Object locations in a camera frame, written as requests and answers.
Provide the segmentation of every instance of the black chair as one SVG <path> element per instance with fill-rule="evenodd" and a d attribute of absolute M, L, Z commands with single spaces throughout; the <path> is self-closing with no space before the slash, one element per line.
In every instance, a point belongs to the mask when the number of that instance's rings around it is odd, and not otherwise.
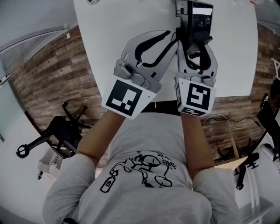
<path fill-rule="evenodd" d="M 79 127 L 81 128 L 91 128 L 90 126 L 87 126 L 85 124 L 82 124 L 79 122 L 79 119 L 81 115 L 85 112 L 87 109 L 86 106 L 84 106 L 82 112 L 79 114 L 78 117 L 72 116 L 69 111 L 66 109 L 68 103 L 65 102 L 62 105 L 62 108 L 64 109 L 65 113 L 67 114 L 67 117 L 69 118 L 69 121 L 66 121 L 65 117 L 62 116 L 56 116 L 53 118 L 51 123 L 49 124 L 48 128 L 41 133 L 41 136 L 36 139 L 35 141 L 31 142 L 28 145 L 21 145 L 17 149 L 17 156 L 19 158 L 24 159 L 27 157 L 30 153 L 30 150 L 35 148 L 36 146 L 46 142 L 49 140 L 49 138 L 54 135 L 59 141 L 56 148 L 52 147 L 52 149 L 63 159 L 65 156 L 61 154 L 61 146 L 63 145 L 66 149 L 70 151 L 70 155 L 73 156 L 76 153 L 78 144 L 80 140 L 82 139 L 81 136 L 81 130 L 79 130 Z"/>

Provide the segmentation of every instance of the white table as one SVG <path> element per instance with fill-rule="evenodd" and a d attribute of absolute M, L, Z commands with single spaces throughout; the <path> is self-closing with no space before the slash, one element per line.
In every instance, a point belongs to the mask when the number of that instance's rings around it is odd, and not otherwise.
<path fill-rule="evenodd" d="M 233 0 L 203 0 L 214 5 L 209 43 L 218 61 L 216 97 L 250 95 L 257 60 L 258 32 L 252 4 Z M 127 42 L 145 32 L 170 30 L 180 26 L 171 0 L 101 0 L 89 5 L 74 0 L 78 23 L 87 56 L 103 95 L 107 78 L 113 75 L 116 60 Z M 153 62 L 170 42 L 171 35 L 143 54 Z M 177 57 L 161 79 L 162 89 L 154 101 L 175 100 L 174 79 Z"/>

